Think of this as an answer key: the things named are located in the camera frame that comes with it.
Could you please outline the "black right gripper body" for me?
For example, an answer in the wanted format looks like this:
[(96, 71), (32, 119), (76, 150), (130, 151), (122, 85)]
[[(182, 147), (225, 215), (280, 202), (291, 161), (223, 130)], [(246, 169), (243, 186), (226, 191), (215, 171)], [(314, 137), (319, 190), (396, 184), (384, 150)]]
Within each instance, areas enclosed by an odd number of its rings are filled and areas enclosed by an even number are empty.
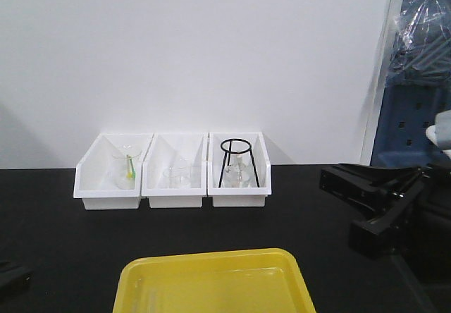
[(450, 169), (425, 166), (403, 170), (390, 193), (396, 217), (390, 223), (391, 255), (404, 260), (427, 286), (450, 288)]

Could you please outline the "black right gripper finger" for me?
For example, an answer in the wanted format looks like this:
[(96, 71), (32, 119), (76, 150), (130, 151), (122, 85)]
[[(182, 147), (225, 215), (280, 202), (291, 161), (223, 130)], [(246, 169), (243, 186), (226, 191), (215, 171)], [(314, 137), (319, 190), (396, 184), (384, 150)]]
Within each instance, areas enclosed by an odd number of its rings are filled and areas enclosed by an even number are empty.
[(358, 209), (389, 209), (420, 179), (418, 166), (336, 164), (323, 168), (319, 188)]
[(404, 192), (392, 191), (370, 219), (350, 224), (348, 245), (367, 257), (395, 254), (405, 244), (416, 201), (429, 192), (428, 179), (416, 179)]

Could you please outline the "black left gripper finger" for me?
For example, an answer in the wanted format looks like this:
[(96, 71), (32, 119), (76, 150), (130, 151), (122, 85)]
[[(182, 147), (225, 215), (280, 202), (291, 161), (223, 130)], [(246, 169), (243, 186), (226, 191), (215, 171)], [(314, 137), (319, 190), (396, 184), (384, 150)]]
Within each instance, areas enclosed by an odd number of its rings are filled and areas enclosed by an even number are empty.
[(16, 292), (30, 287), (32, 270), (26, 266), (1, 260), (1, 292)]

